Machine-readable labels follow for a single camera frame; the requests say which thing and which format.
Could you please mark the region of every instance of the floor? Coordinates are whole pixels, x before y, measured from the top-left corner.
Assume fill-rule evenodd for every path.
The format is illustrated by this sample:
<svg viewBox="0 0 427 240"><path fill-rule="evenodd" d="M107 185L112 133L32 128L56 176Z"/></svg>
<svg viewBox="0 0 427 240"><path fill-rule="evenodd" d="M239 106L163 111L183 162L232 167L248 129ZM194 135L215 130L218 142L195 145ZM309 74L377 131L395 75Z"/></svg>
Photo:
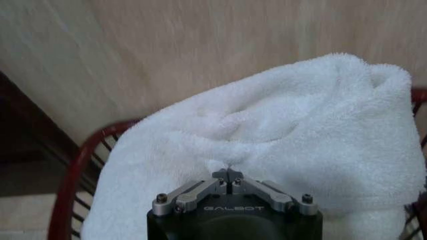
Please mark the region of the floor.
<svg viewBox="0 0 427 240"><path fill-rule="evenodd" d="M0 240L46 240L56 196L51 194L0 198Z"/></svg>

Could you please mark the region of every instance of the bolt head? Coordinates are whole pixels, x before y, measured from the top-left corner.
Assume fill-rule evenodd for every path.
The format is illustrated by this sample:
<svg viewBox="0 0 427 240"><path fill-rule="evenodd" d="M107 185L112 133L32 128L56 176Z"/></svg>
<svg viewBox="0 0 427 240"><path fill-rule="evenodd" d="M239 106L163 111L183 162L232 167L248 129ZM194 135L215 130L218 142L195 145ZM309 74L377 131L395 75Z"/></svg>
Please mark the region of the bolt head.
<svg viewBox="0 0 427 240"><path fill-rule="evenodd" d="M242 179L238 177L238 178L234 180L234 183L235 183L236 185L240 185L240 184L242 184Z"/></svg>
<svg viewBox="0 0 427 240"><path fill-rule="evenodd" d="M158 196L155 197L155 201L159 204L164 204L168 200L168 195L166 193L159 193Z"/></svg>
<svg viewBox="0 0 427 240"><path fill-rule="evenodd" d="M184 209L179 205L175 206L174 210L178 214L182 214L184 211Z"/></svg>
<svg viewBox="0 0 427 240"><path fill-rule="evenodd" d="M302 202L305 204L313 204L314 203L314 197L310 194L302 195Z"/></svg>

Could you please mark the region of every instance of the towel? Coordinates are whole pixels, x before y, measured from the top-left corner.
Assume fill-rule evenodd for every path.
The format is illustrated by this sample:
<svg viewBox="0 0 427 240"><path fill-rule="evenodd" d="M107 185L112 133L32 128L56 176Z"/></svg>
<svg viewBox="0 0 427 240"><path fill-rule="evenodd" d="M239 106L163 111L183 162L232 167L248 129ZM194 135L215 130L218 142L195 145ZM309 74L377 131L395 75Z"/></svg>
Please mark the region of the towel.
<svg viewBox="0 0 427 240"><path fill-rule="evenodd" d="M158 193L231 167L311 193L323 239L398 239L425 183L411 77L329 54L164 108L122 136L83 224L87 240L144 239Z"/></svg>

